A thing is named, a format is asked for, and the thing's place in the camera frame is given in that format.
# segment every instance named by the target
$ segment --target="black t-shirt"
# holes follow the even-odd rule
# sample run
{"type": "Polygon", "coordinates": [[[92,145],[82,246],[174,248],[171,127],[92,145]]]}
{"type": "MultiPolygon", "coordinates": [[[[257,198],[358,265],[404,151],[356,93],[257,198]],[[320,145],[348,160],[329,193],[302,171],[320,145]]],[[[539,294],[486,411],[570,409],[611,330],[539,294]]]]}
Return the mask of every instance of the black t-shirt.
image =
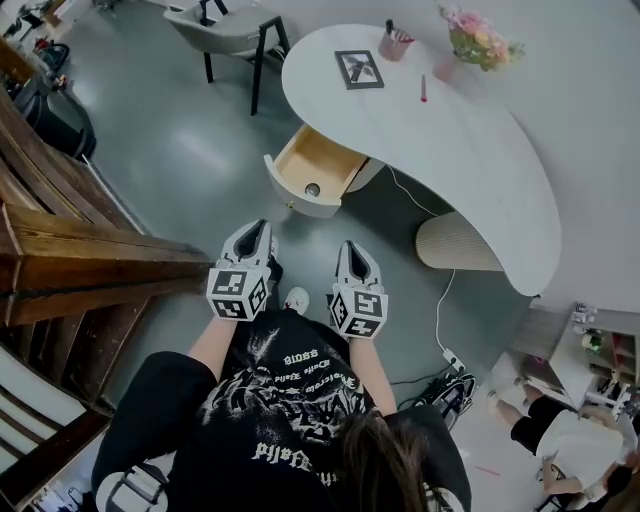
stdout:
{"type": "MultiPolygon", "coordinates": [[[[93,487],[176,451],[169,511],[205,503],[211,510],[339,510],[335,436],[346,416],[373,407],[335,332],[292,311],[263,313],[238,326],[220,383],[181,354],[145,361],[102,443],[93,487]]],[[[451,491],[468,512],[467,476],[439,414],[414,408],[386,420],[425,429],[425,464],[437,480],[430,484],[451,491]]]]}

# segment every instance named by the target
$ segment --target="flower bouquet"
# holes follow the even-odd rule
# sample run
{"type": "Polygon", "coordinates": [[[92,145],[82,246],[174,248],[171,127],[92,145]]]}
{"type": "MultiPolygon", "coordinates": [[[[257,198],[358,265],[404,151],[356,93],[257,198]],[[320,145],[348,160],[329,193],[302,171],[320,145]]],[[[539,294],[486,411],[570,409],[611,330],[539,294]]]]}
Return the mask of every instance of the flower bouquet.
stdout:
{"type": "Polygon", "coordinates": [[[462,62],[478,64],[482,71],[496,71],[524,57],[524,44],[509,43],[487,18],[475,12],[440,6],[440,16],[449,23],[453,53],[462,62]]]}

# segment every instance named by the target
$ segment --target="pen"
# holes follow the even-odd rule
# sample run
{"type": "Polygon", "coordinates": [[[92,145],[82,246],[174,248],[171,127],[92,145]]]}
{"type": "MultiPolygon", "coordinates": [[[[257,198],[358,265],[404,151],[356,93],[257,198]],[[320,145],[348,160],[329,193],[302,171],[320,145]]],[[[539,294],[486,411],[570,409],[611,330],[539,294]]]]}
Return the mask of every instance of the pen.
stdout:
{"type": "Polygon", "coordinates": [[[422,103],[427,102],[427,78],[424,76],[424,73],[422,75],[422,88],[421,88],[420,101],[422,103]]]}

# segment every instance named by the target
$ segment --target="white shoe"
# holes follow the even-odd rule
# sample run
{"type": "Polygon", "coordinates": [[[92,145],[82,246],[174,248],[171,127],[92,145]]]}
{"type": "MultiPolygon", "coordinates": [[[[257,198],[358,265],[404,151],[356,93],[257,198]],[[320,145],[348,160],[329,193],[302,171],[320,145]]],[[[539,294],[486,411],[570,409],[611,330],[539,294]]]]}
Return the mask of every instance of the white shoe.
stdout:
{"type": "Polygon", "coordinates": [[[287,294],[284,309],[293,309],[299,315],[304,315],[309,307],[309,294],[304,288],[296,286],[287,294]]]}
{"type": "Polygon", "coordinates": [[[280,249],[280,244],[278,243],[278,239],[271,235],[271,256],[273,256],[276,260],[278,259],[278,250],[280,249]]]}
{"type": "MultiPolygon", "coordinates": [[[[522,390],[522,392],[524,393],[524,385],[527,384],[527,379],[523,379],[522,377],[516,377],[516,380],[513,381],[513,385],[519,389],[522,390]]],[[[525,407],[529,407],[531,404],[529,403],[529,399],[525,398],[522,401],[522,405],[524,405],[525,407]]]]}
{"type": "Polygon", "coordinates": [[[498,393],[496,393],[493,389],[489,391],[489,394],[487,395],[487,403],[489,404],[488,407],[490,413],[495,413],[498,410],[499,401],[500,399],[498,398],[498,393]]]}

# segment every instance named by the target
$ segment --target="chair leg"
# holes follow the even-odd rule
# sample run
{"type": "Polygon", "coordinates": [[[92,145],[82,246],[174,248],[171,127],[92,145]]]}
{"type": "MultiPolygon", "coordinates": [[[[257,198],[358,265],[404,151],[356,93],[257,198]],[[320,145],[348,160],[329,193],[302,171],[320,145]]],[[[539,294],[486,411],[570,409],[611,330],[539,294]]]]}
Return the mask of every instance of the chair leg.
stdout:
{"type": "Polygon", "coordinates": [[[280,38],[280,44],[282,45],[282,49],[284,50],[284,56],[286,57],[291,51],[291,46],[289,46],[289,38],[287,37],[287,33],[284,31],[284,24],[282,23],[282,18],[278,16],[276,18],[276,32],[278,32],[278,37],[280,38]]]}
{"type": "Polygon", "coordinates": [[[251,95],[251,115],[258,112],[258,97],[260,95],[260,76],[262,75],[262,60],[264,58],[264,42],[267,38],[267,27],[260,27],[260,39],[256,49],[256,61],[253,68],[253,93],[251,95]]]}
{"type": "Polygon", "coordinates": [[[207,82],[213,82],[213,71],[211,70],[211,54],[204,54],[204,67],[207,70],[207,82]]]}

